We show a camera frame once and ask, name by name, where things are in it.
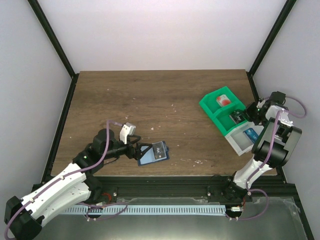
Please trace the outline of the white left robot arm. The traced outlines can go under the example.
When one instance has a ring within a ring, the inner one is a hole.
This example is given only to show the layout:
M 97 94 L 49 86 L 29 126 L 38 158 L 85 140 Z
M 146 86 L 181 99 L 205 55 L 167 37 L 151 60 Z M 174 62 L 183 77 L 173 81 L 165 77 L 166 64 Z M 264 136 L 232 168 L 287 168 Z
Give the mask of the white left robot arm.
M 125 155 L 139 161 L 153 146 L 124 126 L 119 139 L 112 130 L 98 132 L 83 151 L 57 176 L 30 194 L 11 197 L 5 206 L 5 239 L 32 240 L 51 219 L 76 204 L 95 203 L 102 196 L 102 184 L 94 176 L 108 159 Z

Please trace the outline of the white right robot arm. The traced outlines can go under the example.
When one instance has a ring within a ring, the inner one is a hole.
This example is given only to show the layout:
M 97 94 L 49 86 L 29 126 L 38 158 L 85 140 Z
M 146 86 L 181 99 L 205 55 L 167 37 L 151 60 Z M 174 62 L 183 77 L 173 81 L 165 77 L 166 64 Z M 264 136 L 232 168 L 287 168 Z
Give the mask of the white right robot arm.
M 221 191 L 225 200 L 232 202 L 243 199 L 262 174 L 288 162 L 302 130 L 289 119 L 286 98 L 285 93 L 274 91 L 268 98 L 260 98 L 246 109 L 237 109 L 231 114 L 251 124 L 242 131 L 241 138 L 253 144 L 253 156 L 242 169 L 227 179 Z

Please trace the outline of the blue leather card holder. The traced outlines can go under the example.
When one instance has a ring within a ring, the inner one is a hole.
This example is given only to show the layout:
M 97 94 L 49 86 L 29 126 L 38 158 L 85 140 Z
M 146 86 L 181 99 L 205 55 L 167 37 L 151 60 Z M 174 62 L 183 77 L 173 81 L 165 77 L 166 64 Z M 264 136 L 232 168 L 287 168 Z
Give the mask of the blue leather card holder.
M 165 142 L 165 145 L 166 145 L 166 148 L 167 148 L 167 150 L 166 150 L 167 158 L 166 159 L 164 159 L 164 160 L 155 160 L 154 152 L 153 152 L 153 148 L 152 148 L 140 160 L 137 160 L 138 166 L 145 166 L 145 165 L 154 164 L 154 163 L 158 163 L 158 162 L 161 162 L 161 161 L 169 160 L 170 159 L 169 147 L 167 146 L 166 142 Z

